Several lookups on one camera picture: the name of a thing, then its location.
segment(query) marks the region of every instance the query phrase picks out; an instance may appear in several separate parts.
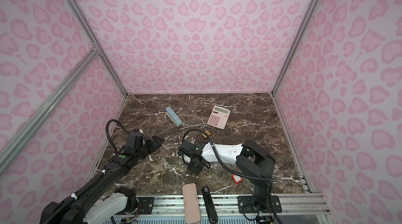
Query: brass padlock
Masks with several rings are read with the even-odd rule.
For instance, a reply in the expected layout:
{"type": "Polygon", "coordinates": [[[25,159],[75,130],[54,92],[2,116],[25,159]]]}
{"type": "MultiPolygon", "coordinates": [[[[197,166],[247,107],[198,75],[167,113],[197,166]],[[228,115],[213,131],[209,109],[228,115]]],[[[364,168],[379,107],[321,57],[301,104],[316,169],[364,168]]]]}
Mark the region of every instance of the brass padlock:
{"type": "MultiPolygon", "coordinates": [[[[202,127],[203,130],[205,131],[206,134],[208,134],[209,136],[212,136],[212,133],[210,133],[208,130],[205,129],[206,126],[202,127]]],[[[207,135],[205,135],[204,133],[202,134],[202,136],[204,138],[207,138],[207,135]]]]}

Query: brown marble surface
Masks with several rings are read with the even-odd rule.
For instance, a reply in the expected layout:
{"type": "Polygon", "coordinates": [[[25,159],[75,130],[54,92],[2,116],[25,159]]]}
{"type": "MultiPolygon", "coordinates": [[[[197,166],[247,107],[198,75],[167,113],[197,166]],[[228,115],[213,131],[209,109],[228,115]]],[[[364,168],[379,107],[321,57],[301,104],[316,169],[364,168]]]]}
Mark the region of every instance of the brown marble surface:
{"type": "MultiPolygon", "coordinates": [[[[217,162],[212,163],[195,176],[187,171],[177,155],[183,133],[190,128],[206,125],[214,105],[228,108],[231,112],[224,130],[210,129],[215,144],[242,144],[245,139],[256,141],[277,160],[274,178],[277,183],[274,193],[303,193],[298,172],[289,151],[279,118],[272,100],[263,94],[175,94],[175,95],[130,95],[119,121],[128,129],[143,129],[145,136],[156,135],[164,140],[162,147],[135,166],[115,186],[136,188],[137,194],[181,194],[182,186],[196,183],[198,193],[208,185],[211,192],[222,194],[252,193],[253,185],[248,180],[235,184],[232,175],[217,162]],[[176,127],[165,113],[170,106],[183,125],[176,127]]],[[[204,138],[195,132],[190,140],[204,138]]],[[[116,128],[112,140],[117,148],[125,143],[126,134],[116,128]]],[[[101,164],[112,155],[108,144],[101,164]]],[[[111,194],[116,187],[108,190],[111,194]]]]}

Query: pink case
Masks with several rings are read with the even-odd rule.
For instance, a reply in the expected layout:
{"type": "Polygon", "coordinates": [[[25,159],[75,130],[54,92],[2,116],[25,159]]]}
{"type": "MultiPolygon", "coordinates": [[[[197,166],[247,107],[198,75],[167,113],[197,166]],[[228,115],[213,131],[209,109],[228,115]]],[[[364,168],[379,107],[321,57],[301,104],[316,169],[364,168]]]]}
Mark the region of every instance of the pink case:
{"type": "Polygon", "coordinates": [[[187,224],[201,222],[200,206],[198,204],[197,188],[195,183],[183,186],[184,216],[187,224]]]}

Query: pink calculator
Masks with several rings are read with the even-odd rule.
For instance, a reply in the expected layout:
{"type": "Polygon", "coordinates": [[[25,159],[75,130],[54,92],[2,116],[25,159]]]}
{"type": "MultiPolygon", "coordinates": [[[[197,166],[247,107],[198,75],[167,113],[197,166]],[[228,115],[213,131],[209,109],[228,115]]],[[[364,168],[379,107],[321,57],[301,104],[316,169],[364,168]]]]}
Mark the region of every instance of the pink calculator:
{"type": "Polygon", "coordinates": [[[226,108],[214,106],[212,113],[209,116],[207,124],[219,129],[224,129],[228,121],[230,111],[226,108]]]}

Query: pink wall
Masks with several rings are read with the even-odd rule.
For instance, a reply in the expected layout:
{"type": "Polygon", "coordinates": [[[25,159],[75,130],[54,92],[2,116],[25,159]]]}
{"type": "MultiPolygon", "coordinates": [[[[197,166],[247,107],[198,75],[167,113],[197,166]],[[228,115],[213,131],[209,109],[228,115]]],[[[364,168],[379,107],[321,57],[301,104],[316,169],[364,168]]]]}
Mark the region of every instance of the pink wall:
{"type": "Polygon", "coordinates": [[[0,152],[88,53],[64,0],[0,0],[0,152]]]}
{"type": "Polygon", "coordinates": [[[0,178],[0,222],[38,223],[48,203],[79,189],[122,101],[96,58],[0,178]]]}
{"type": "Polygon", "coordinates": [[[280,107],[337,223],[402,223],[402,0],[322,0],[280,107]]]}
{"type": "Polygon", "coordinates": [[[77,0],[129,92],[271,91],[310,0],[77,0]]]}

